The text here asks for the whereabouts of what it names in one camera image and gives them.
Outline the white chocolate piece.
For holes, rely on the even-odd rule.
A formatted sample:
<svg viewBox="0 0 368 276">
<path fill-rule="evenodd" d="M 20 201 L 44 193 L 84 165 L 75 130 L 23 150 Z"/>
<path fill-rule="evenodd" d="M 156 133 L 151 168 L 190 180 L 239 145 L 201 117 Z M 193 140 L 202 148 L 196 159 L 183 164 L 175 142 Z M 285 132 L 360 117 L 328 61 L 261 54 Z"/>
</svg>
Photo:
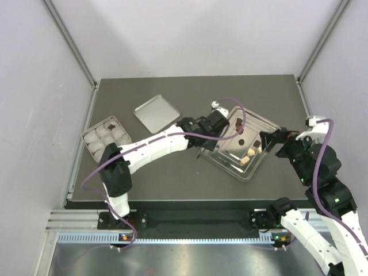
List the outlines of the white chocolate piece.
<svg viewBox="0 0 368 276">
<path fill-rule="evenodd" d="M 255 151 L 254 151 L 252 148 L 250 148 L 250 149 L 248 150 L 248 155 L 249 155 L 249 156 L 253 156 L 253 155 L 255 155 Z"/>
</svg>

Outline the white chocolate block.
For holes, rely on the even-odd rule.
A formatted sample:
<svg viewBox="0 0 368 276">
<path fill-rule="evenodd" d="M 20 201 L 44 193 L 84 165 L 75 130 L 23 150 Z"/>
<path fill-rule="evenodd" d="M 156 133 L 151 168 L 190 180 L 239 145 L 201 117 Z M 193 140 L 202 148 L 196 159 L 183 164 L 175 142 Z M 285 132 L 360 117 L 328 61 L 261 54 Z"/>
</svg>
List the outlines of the white chocolate block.
<svg viewBox="0 0 368 276">
<path fill-rule="evenodd" d="M 240 160 L 240 165 L 244 166 L 245 164 L 247 164 L 250 161 L 250 157 L 249 156 L 245 156 L 244 158 L 242 158 Z"/>
</svg>

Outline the metal tongs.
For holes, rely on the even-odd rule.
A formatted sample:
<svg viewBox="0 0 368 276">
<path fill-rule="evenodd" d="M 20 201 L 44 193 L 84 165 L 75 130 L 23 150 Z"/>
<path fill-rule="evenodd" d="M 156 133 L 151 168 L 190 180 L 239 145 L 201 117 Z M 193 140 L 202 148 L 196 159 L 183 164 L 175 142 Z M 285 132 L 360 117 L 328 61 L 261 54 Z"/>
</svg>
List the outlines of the metal tongs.
<svg viewBox="0 0 368 276">
<path fill-rule="evenodd" d="M 195 156 L 194 157 L 196 159 L 199 159 L 205 151 L 206 151 L 206 149 L 204 147 L 198 147 L 198 150 L 195 153 Z"/>
</svg>

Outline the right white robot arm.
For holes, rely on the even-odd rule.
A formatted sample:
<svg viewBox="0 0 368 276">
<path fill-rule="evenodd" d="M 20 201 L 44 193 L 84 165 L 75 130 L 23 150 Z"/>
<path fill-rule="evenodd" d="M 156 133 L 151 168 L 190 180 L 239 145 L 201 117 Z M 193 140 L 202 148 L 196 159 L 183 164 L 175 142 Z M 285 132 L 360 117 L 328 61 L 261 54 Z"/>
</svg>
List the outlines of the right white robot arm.
<svg viewBox="0 0 368 276">
<path fill-rule="evenodd" d="M 261 131 L 260 140 L 264 152 L 281 144 L 276 157 L 289 160 L 333 243 L 326 241 L 287 197 L 267 207 L 270 225 L 287 229 L 313 256 L 324 275 L 367 275 L 367 243 L 352 193 L 337 177 L 342 164 L 336 152 L 324 143 L 315 143 L 310 134 L 286 128 Z"/>
</svg>

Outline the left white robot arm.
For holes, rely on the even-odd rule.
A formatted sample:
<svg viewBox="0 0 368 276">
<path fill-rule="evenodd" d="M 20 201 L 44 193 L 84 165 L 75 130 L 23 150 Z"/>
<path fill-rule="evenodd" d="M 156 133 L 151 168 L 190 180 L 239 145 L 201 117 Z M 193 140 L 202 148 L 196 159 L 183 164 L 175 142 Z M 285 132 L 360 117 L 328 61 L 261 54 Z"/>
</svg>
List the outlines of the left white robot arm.
<svg viewBox="0 0 368 276">
<path fill-rule="evenodd" d="M 166 130 L 137 143 L 106 146 L 99 165 L 115 156 L 99 172 L 111 209 L 110 220 L 118 228 L 130 223 L 128 191 L 132 188 L 131 175 L 138 169 L 173 152 L 192 147 L 214 150 L 221 134 L 229 125 L 229 111 L 222 107 L 204 117 L 185 117 Z"/>
</svg>

